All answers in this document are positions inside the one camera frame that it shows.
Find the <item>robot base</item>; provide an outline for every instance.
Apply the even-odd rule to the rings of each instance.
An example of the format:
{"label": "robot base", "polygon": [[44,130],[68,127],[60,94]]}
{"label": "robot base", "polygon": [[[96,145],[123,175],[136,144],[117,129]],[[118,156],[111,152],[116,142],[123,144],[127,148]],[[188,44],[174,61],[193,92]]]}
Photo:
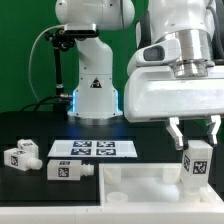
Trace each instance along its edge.
{"label": "robot base", "polygon": [[121,122],[124,119],[123,114],[109,118],[82,118],[68,114],[68,120],[84,125],[108,125]]}

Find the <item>blue led light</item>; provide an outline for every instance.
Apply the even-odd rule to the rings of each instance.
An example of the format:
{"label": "blue led light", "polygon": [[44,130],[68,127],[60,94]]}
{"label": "blue led light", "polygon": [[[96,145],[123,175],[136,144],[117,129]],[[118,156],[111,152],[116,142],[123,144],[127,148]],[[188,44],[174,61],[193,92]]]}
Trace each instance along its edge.
{"label": "blue led light", "polygon": [[73,91],[73,94],[72,94],[72,97],[73,97],[73,99],[72,99],[72,112],[74,113],[75,112],[75,101],[76,101],[76,91],[74,90]]}

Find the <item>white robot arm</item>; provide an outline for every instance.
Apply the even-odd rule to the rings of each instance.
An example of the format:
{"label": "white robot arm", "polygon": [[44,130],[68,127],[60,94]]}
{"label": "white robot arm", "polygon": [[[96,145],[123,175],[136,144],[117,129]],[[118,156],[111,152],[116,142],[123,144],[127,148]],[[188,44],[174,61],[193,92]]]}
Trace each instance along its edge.
{"label": "white robot arm", "polygon": [[214,146],[224,114],[224,66],[213,62],[214,21],[208,5],[215,10],[215,1],[209,0],[149,1],[152,45],[132,57],[124,94],[124,113],[130,122],[165,120],[176,149],[185,149],[180,175],[183,201],[200,201],[212,147],[202,140],[184,144],[179,118],[206,119],[209,143]]}
{"label": "white robot arm", "polygon": [[83,38],[76,39],[79,85],[73,93],[69,119],[85,124],[107,124],[119,118],[123,113],[118,109],[118,92],[112,85],[112,50],[99,38],[86,38],[85,32],[128,27],[134,19],[131,0],[58,0],[56,15],[66,24],[65,32],[75,30],[84,34]]}
{"label": "white robot arm", "polygon": [[119,30],[128,27],[134,19],[130,0],[58,0],[56,15],[62,24],[96,24],[99,30]]}

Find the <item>green wall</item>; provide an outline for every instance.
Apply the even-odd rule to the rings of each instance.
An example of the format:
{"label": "green wall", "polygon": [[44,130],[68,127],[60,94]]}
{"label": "green wall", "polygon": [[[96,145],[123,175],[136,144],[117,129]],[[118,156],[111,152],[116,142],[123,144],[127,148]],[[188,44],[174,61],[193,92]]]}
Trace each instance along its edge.
{"label": "green wall", "polygon": [[[56,0],[7,0],[1,2],[1,75],[0,112],[20,110],[35,103],[28,84],[28,61],[32,45],[46,28],[58,25],[54,7]],[[147,0],[133,0],[135,18],[147,8]],[[114,52],[113,83],[123,97],[127,81],[127,61],[135,52],[134,24],[126,30],[128,58],[122,31],[101,32],[101,40]],[[78,82],[77,49],[62,53],[65,92],[72,93]],[[40,99],[55,94],[54,57],[51,43],[40,40],[32,65],[33,85]]]}

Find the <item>white block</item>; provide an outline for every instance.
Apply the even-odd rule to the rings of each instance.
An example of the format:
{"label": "white block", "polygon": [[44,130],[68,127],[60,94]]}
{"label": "white block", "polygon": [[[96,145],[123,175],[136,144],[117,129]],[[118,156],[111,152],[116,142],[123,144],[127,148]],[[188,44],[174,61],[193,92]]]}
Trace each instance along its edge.
{"label": "white block", "polygon": [[35,157],[39,158],[39,148],[31,139],[21,139],[17,142],[18,149],[35,153]]}
{"label": "white block", "polygon": [[82,165],[81,160],[50,160],[47,165],[48,180],[80,180],[93,173],[94,166]]}
{"label": "white block", "polygon": [[189,141],[183,153],[181,180],[185,188],[206,187],[213,148],[204,141]]}
{"label": "white block", "polygon": [[4,163],[19,170],[27,171],[29,169],[39,170],[43,163],[35,158],[35,153],[27,152],[17,148],[4,151]]}

